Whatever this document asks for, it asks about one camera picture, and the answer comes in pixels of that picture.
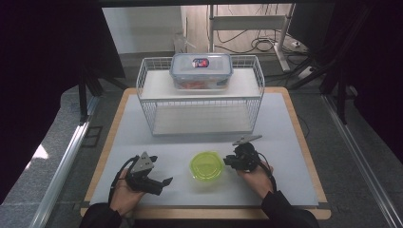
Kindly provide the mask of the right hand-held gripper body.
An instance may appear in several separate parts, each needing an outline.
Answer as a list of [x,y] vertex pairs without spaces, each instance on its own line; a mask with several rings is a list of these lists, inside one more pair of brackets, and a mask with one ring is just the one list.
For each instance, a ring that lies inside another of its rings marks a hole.
[[239,140],[232,143],[235,148],[241,150],[241,157],[236,158],[236,155],[227,155],[225,158],[234,160],[234,168],[242,171],[253,171],[260,165],[259,153],[255,149],[251,141],[261,138],[261,135],[242,136]]

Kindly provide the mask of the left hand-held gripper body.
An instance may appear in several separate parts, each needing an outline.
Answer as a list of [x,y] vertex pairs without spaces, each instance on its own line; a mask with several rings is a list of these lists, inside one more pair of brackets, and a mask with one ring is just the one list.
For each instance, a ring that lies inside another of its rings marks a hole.
[[163,191],[160,181],[152,180],[148,174],[154,168],[154,162],[149,159],[146,152],[133,158],[125,176],[128,186],[134,191],[141,191],[159,196]]

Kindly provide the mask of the green round lidded container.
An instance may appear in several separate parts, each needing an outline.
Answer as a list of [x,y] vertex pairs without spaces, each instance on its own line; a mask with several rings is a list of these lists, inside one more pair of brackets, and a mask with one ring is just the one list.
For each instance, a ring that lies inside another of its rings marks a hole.
[[203,151],[191,159],[189,169],[195,180],[214,181],[221,176],[223,163],[216,151]]

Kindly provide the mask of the white wire shelf rack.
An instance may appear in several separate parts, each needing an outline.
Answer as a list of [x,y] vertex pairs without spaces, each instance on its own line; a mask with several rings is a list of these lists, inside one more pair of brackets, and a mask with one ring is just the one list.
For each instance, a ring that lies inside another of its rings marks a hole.
[[179,90],[169,74],[173,56],[143,59],[136,87],[151,133],[251,133],[264,76],[257,56],[230,56],[233,75],[225,90]]

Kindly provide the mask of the clear rectangular food container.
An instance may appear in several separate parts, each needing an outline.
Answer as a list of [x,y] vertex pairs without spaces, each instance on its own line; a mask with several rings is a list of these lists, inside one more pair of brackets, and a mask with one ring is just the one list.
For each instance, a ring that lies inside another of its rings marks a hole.
[[232,58],[225,53],[177,53],[169,74],[179,90],[225,90],[233,75]]

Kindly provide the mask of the person's left hand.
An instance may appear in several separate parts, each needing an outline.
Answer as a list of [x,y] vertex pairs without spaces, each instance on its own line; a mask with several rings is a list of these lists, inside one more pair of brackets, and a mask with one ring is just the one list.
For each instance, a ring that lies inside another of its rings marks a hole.
[[145,192],[134,191],[128,186],[125,180],[126,173],[127,170],[124,169],[120,174],[109,204],[109,207],[118,212],[121,217],[132,212],[145,195]]

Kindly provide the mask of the person's right hand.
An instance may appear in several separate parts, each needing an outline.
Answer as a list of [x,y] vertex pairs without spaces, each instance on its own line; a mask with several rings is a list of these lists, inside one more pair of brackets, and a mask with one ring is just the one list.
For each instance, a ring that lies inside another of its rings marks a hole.
[[255,170],[249,172],[238,170],[237,174],[262,200],[268,193],[274,192],[273,183],[270,181],[265,170],[261,166],[258,166]]

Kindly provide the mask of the light grey table mat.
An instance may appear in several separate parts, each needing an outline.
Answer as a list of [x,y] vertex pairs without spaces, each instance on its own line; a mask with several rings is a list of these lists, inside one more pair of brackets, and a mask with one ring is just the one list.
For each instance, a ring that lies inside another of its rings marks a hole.
[[[278,189],[296,206],[318,205],[307,165],[283,96],[266,93],[260,104],[252,145],[274,167]],[[158,159],[149,177],[156,181],[172,178],[159,196],[147,194],[141,206],[236,207],[258,206],[260,199],[229,166],[212,181],[193,178],[189,163],[202,151],[216,151],[221,158],[234,150],[238,135],[154,137],[145,120],[138,97],[130,95],[103,174],[90,202],[106,202],[116,173],[130,158],[147,152]]]

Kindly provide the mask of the black metal stand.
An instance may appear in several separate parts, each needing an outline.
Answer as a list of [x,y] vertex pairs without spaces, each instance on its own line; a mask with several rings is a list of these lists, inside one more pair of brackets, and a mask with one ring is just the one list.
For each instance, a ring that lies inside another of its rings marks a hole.
[[334,89],[336,89],[336,114],[341,122],[346,124],[346,79],[342,71],[327,73],[319,87],[319,91],[326,95],[330,95]]
[[89,119],[87,106],[87,96],[86,92],[89,91],[92,96],[100,97],[103,94],[103,87],[99,82],[99,79],[103,79],[108,83],[122,89],[126,90],[127,85],[118,81],[117,79],[103,73],[99,69],[88,68],[85,66],[81,67],[81,71],[79,74],[79,104],[80,104],[80,125],[83,125]]

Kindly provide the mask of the white power strip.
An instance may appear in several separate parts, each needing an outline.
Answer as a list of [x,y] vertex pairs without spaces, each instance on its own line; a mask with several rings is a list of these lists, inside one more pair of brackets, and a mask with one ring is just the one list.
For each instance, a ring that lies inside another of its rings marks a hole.
[[308,66],[304,70],[302,70],[299,75],[297,76],[300,80],[306,78],[309,76],[311,73],[313,73],[316,70],[314,66]]

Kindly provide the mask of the clear plastic jug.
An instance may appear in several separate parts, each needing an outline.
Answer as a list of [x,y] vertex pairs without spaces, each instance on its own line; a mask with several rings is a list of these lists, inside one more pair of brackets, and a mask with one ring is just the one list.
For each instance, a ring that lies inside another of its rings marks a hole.
[[174,51],[176,53],[188,53],[197,47],[191,44],[182,33],[176,33],[173,37]]

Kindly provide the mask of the aluminium floor rail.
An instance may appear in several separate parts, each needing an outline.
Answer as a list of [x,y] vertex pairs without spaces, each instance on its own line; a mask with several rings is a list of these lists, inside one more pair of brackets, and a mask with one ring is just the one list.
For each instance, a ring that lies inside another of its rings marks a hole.
[[361,176],[368,185],[375,202],[390,228],[403,228],[403,218],[399,215],[385,188],[381,185],[374,170],[365,158],[349,126],[337,115],[336,104],[330,95],[322,95],[321,99],[326,105],[336,128],[352,155]]
[[80,123],[69,141],[64,156],[62,157],[58,168],[56,169],[48,189],[39,204],[37,211],[29,225],[29,228],[45,228],[54,205],[63,189],[68,173],[75,161],[79,148],[83,142],[84,136],[92,120],[93,113],[99,103],[98,97],[91,97],[86,105],[86,114],[83,123]]

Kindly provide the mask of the white metal desk frame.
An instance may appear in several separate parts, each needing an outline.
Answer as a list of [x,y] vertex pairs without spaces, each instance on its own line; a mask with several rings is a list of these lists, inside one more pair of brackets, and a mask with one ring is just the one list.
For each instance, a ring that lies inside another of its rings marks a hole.
[[280,37],[277,42],[273,44],[274,52],[278,57],[279,64],[283,72],[290,72],[291,69],[283,53],[283,43],[287,34],[295,4],[292,4],[288,12],[284,15],[250,15],[250,16],[216,16],[215,8],[217,5],[208,6],[208,34],[209,44],[208,51],[214,50],[214,32],[218,30],[261,30],[272,29],[280,30]]

